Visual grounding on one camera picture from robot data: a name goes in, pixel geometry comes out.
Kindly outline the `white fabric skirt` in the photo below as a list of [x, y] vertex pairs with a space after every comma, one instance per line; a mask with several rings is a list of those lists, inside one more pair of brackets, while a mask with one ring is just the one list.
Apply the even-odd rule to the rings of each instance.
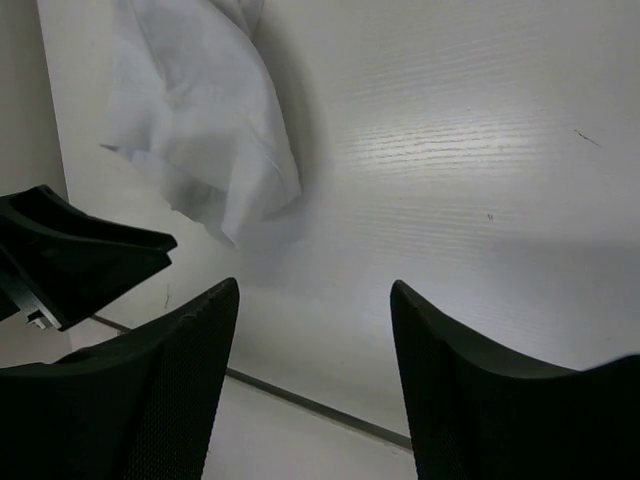
[[116, 1], [101, 144], [175, 211], [244, 248], [290, 236], [301, 193], [253, 35], [259, 1]]

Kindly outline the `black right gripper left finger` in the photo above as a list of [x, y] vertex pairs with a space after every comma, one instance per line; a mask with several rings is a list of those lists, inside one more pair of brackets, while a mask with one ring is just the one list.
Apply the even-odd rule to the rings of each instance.
[[5, 479], [198, 479], [239, 310], [228, 278], [51, 363], [1, 372]]

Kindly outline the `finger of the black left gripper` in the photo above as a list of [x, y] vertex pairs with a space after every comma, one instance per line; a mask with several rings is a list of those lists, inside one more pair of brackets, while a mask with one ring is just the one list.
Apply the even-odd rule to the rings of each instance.
[[49, 186], [1, 199], [1, 317], [66, 331], [171, 264], [170, 234], [85, 214]]

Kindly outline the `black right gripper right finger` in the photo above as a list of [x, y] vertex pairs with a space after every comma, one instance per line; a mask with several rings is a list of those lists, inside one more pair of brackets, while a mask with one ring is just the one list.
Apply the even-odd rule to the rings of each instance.
[[635, 479], [639, 358], [571, 370], [453, 319], [403, 281], [396, 359], [422, 479]]

